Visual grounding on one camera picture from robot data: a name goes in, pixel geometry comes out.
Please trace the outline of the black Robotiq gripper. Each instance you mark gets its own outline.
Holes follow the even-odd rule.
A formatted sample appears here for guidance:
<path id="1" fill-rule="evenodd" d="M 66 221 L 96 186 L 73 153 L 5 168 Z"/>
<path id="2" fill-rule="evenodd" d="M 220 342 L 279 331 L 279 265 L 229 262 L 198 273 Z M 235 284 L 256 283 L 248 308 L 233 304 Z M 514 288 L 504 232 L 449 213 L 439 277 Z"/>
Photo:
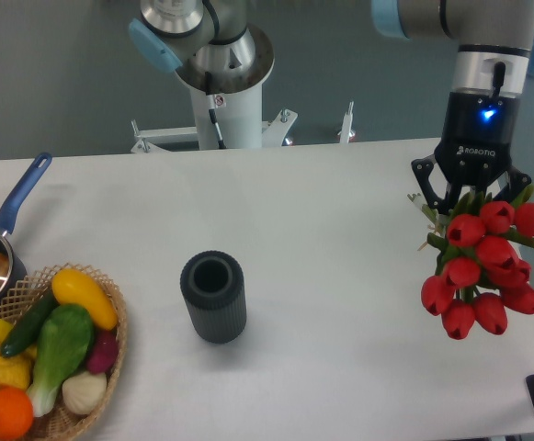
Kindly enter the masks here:
<path id="1" fill-rule="evenodd" d="M 428 207 L 449 215 L 463 187 L 485 190 L 495 180 L 496 200 L 513 202 L 532 183 L 529 175 L 512 166 L 511 143 L 520 101 L 511 97 L 452 92 L 442 136 L 434 155 L 414 159 L 411 168 Z M 440 198 L 430 183 L 438 165 L 447 179 Z"/>

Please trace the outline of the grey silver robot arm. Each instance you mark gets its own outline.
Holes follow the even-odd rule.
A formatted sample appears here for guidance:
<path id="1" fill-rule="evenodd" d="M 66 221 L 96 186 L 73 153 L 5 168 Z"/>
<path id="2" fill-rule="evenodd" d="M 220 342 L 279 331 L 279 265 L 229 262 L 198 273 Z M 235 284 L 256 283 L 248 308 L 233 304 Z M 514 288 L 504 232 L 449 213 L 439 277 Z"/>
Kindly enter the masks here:
<path id="1" fill-rule="evenodd" d="M 245 1 L 143 1 L 128 32 L 157 70 L 189 88 L 203 150 L 258 148 L 263 82 L 272 44 L 247 18 Z M 427 205 L 449 214 L 460 192 L 484 193 L 499 177 L 499 198 L 529 184 L 510 145 L 534 40 L 534 1 L 375 1 L 380 34 L 445 36 L 459 44 L 440 142 L 412 168 Z"/>

